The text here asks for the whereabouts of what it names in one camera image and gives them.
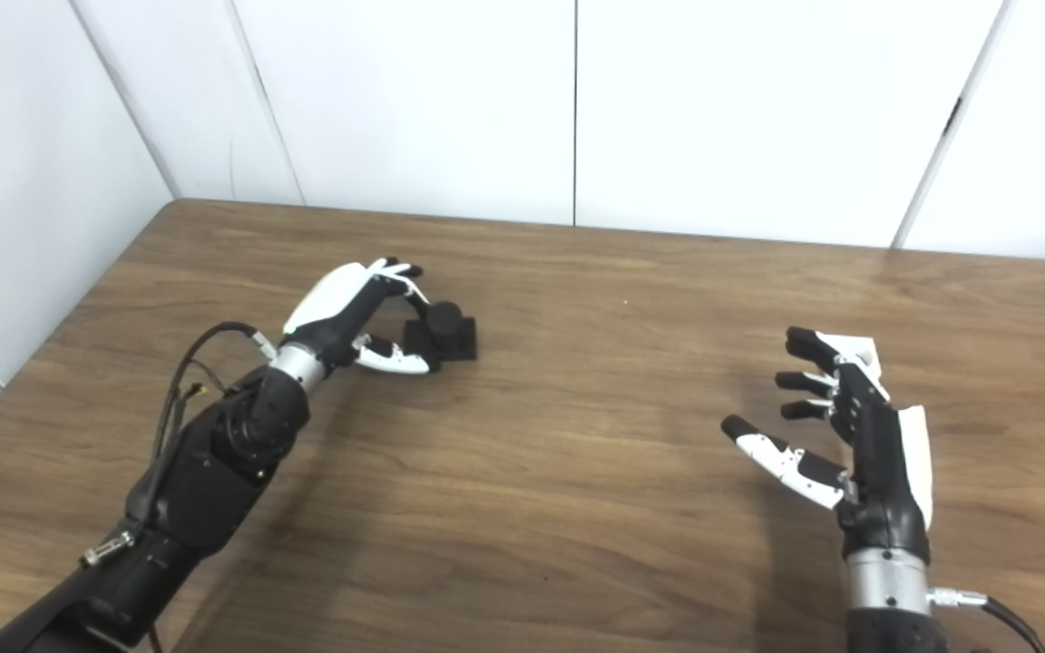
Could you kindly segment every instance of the metal connector plug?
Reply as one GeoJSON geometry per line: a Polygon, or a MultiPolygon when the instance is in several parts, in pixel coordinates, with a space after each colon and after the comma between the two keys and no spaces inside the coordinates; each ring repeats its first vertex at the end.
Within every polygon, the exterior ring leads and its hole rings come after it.
{"type": "Polygon", "coordinates": [[[926,594],[929,596],[930,603],[943,608],[981,608],[986,605],[985,594],[952,587],[930,587],[926,594]]]}
{"type": "Polygon", "coordinates": [[[84,551],[82,557],[79,557],[79,562],[83,563],[84,567],[94,567],[98,565],[104,558],[111,557],[116,551],[121,549],[127,549],[136,544],[136,538],[129,531],[123,531],[119,536],[113,537],[103,544],[98,546],[91,546],[87,551],[84,551]]]}
{"type": "Polygon", "coordinates": [[[260,331],[256,331],[252,335],[253,342],[257,343],[257,348],[260,348],[260,353],[264,354],[264,357],[269,360],[277,359],[277,348],[273,346],[273,343],[269,339],[265,339],[264,334],[260,331]]]}

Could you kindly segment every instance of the black robotic forearm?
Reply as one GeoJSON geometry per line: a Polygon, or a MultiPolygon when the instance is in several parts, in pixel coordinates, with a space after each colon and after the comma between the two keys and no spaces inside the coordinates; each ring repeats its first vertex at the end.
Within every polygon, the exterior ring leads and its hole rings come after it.
{"type": "MultiPolygon", "coordinates": [[[[424,375],[438,371],[440,360],[473,358],[472,321],[470,351],[435,351],[428,358],[362,333],[389,298],[404,298],[427,322],[432,306],[411,280],[419,274],[417,265],[381,258],[322,278],[285,323],[279,352],[258,340],[275,358],[169,436],[129,493],[119,524],[84,555],[79,569],[0,629],[0,653],[111,653],[138,644],[191,570],[228,544],[257,504],[308,421],[308,394],[333,369],[357,363],[424,375]]],[[[189,359],[190,353],[175,381],[189,359]]]]}
{"type": "Polygon", "coordinates": [[[306,390],[281,369],[259,368],[233,384],[168,443],[156,495],[155,465],[134,485],[103,540],[116,542],[114,552],[0,629],[0,653],[138,644],[198,563],[228,544],[307,421],[306,390]],[[144,523],[141,515],[153,517],[144,523]]]}

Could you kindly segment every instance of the wood grain tabletop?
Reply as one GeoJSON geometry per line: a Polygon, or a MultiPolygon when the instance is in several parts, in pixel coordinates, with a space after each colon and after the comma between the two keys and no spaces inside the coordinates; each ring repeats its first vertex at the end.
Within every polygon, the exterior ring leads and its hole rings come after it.
{"type": "MultiPolygon", "coordinates": [[[[475,316],[480,360],[325,383],[163,616],[178,652],[844,650],[833,517],[719,429],[846,459],[776,414],[791,324],[877,339],[896,404],[928,412],[931,581],[1045,639],[1045,261],[203,202],[167,206],[0,394],[0,625],[120,517],[200,331],[275,337],[325,272],[390,255],[475,316]]],[[[201,359],[258,365],[235,337],[201,359]]],[[[940,619],[955,653],[1024,650],[940,619]]]]}

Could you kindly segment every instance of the robotic arm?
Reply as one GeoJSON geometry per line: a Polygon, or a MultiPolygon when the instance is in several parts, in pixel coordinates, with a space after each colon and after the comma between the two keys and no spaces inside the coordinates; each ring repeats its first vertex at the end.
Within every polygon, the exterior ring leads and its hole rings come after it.
{"type": "Polygon", "coordinates": [[[786,419],[820,418],[853,447],[854,471],[760,433],[737,415],[721,429],[782,484],[833,510],[850,576],[850,653],[946,653],[931,605],[982,608],[1011,625],[1037,653],[1038,635],[1020,616],[978,592],[928,587],[933,474],[925,410],[895,410],[882,386],[874,340],[789,327],[787,350],[820,373],[781,372],[782,389],[817,398],[781,405],[786,419]]]}
{"type": "Polygon", "coordinates": [[[472,358],[472,320],[449,303],[432,306],[414,277],[417,265],[397,259],[344,264],[328,273],[285,323],[279,351],[240,323],[212,327],[182,360],[161,419],[175,427],[127,495],[124,516],[79,567],[0,629],[0,653],[114,653],[135,646],[154,627],[200,561],[228,544],[269,487],[279,462],[308,421],[308,396],[336,368],[353,363],[381,372],[423,375],[441,360],[472,358]],[[404,298],[440,344],[416,351],[364,333],[389,298],[404,298]],[[204,341],[240,331],[270,363],[224,392],[224,398],[179,426],[183,370],[204,341]],[[462,346],[461,352],[447,348],[462,346]]]}

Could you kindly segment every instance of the silver connector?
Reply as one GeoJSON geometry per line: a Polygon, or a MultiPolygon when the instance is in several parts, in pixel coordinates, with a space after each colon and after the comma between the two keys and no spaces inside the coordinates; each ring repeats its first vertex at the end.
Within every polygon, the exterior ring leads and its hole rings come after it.
{"type": "Polygon", "coordinates": [[[925,562],[897,549],[863,549],[846,558],[853,608],[930,613],[925,562]]]}
{"type": "Polygon", "coordinates": [[[123,531],[123,533],[117,534],[117,536],[104,541],[103,544],[91,546],[91,549],[84,551],[83,557],[79,560],[83,560],[85,566],[94,567],[102,562],[103,559],[115,554],[116,551],[127,549],[133,544],[136,544],[136,538],[129,531],[123,531]]]}
{"type": "Polygon", "coordinates": [[[978,591],[953,589],[953,587],[930,587],[930,603],[943,608],[981,608],[986,605],[986,596],[978,591]]]}
{"type": "Polygon", "coordinates": [[[265,339],[264,334],[260,331],[256,331],[252,335],[253,342],[257,343],[257,348],[260,353],[264,354],[264,357],[269,360],[276,360],[278,356],[277,348],[273,346],[272,341],[265,339]]]}
{"type": "Polygon", "coordinates": [[[850,470],[841,470],[837,474],[837,487],[841,488],[841,497],[846,504],[858,504],[860,495],[857,491],[857,484],[854,483],[853,479],[850,479],[850,470]]]}

